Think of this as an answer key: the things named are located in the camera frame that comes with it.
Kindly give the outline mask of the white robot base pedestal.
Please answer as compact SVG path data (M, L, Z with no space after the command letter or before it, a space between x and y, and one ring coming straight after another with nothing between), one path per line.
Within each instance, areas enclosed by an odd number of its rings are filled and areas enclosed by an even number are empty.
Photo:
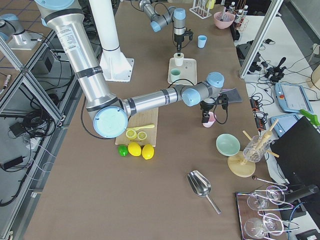
M125 82L131 80L134 59L127 58L121 51L110 0L89 2L102 47L100 66L106 81Z

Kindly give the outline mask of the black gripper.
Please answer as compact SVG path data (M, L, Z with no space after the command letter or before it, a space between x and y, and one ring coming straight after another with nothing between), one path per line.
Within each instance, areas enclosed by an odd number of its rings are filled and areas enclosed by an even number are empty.
M193 40L193 34L194 33L190 29L185 30L182 34L174 33L174 42L176 43L177 56L181 56L181 49L186 47ZM189 42L185 46L182 46L182 43L185 40L186 36L188 36Z
M219 94L216 98L207 98L200 102L200 109L202 110L202 120L201 122L208 123L210 120L210 113L209 111L212 108L216 108L218 105L221 105L222 108L228 113L228 106L229 106L229 98L225 93Z

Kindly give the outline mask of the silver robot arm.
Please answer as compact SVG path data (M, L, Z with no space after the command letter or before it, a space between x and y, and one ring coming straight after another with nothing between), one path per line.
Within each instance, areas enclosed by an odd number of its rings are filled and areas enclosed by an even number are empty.
M129 117L137 113L183 101L192 107L201 101L216 98L225 78L211 72L205 81L194 86L171 88L127 99L119 99L107 81L123 81L132 69L129 59L120 50L114 12L110 1L90 1L92 15L103 49L98 60L83 26L84 14L76 0L38 0L36 5L42 22L57 34L75 77L87 98L86 109L94 130L102 137L120 136L128 127Z
M173 24L173 42L176 46L177 55L180 57L185 37L188 36L189 41L193 39L193 32L186 27L186 10L175 6L169 8L164 6L166 11L160 14L156 11L156 5L159 3L153 4L154 2L154 0L140 0L139 9L148 16L150 26L155 33L169 24Z

